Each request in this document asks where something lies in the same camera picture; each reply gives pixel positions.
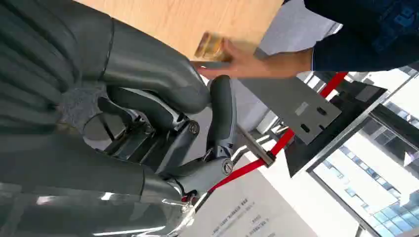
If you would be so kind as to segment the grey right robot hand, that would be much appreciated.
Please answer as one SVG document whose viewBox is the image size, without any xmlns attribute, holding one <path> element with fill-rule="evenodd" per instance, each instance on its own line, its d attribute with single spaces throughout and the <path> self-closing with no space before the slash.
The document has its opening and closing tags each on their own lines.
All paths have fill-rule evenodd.
<svg viewBox="0 0 419 237">
<path fill-rule="evenodd" d="M 124 129 L 103 150 L 61 124 L 66 92 L 106 85 Z M 232 81 L 74 0 L 0 3 L 0 234 L 177 237 L 231 173 Z"/>
</svg>

